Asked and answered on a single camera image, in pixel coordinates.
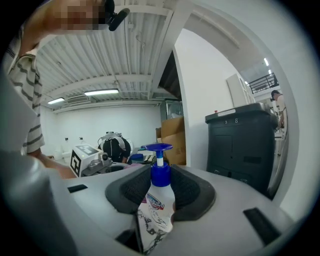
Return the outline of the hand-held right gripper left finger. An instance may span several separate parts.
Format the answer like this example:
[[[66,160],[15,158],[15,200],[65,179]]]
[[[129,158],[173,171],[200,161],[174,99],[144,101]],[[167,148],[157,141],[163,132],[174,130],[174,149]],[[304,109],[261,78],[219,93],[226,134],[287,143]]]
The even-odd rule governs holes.
[[[106,199],[120,213],[135,214],[151,187],[151,165],[111,182],[105,190]]]

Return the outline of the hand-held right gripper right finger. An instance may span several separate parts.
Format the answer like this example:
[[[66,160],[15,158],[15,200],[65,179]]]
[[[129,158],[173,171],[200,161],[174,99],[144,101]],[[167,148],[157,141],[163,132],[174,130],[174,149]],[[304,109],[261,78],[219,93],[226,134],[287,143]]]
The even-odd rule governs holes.
[[[171,166],[171,188],[175,196],[175,222],[196,221],[216,201],[216,190],[206,180],[174,164]]]

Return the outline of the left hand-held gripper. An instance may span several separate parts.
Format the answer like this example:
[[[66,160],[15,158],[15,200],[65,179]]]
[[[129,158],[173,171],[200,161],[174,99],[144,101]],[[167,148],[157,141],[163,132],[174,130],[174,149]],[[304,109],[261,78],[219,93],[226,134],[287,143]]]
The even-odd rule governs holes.
[[[70,169],[76,177],[93,176],[112,164],[106,152],[90,144],[83,143],[72,148]]]

